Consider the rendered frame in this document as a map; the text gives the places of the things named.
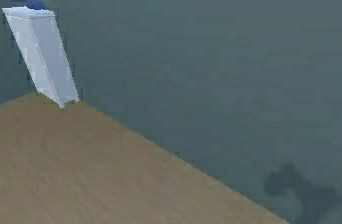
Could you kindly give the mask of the blue round object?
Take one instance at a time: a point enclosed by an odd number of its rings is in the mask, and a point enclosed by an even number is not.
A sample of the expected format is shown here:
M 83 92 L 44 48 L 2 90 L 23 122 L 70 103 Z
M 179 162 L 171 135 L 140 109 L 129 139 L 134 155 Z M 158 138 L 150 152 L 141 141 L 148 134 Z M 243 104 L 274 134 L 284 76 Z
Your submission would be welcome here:
M 45 5 L 42 0 L 27 0 L 27 7 L 34 10 L 44 10 Z

